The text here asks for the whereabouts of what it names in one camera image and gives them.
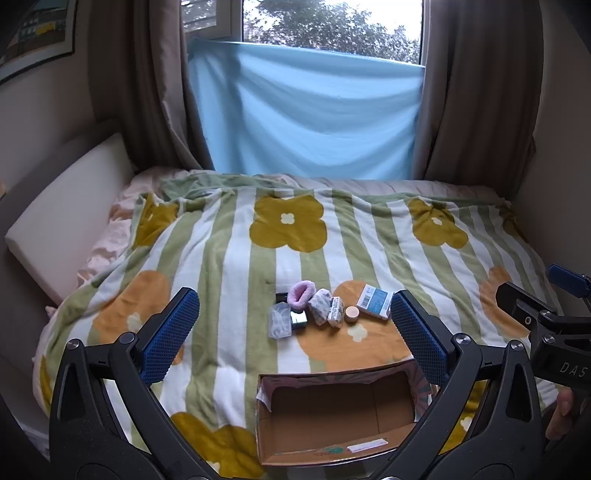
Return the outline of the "person's right hand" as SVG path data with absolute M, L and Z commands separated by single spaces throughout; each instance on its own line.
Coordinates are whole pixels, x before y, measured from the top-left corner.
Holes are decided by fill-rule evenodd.
M 559 391 L 556 407 L 546 428 L 546 438 L 557 441 L 564 437 L 572 428 L 571 410 L 574 405 L 574 393 L 570 388 Z

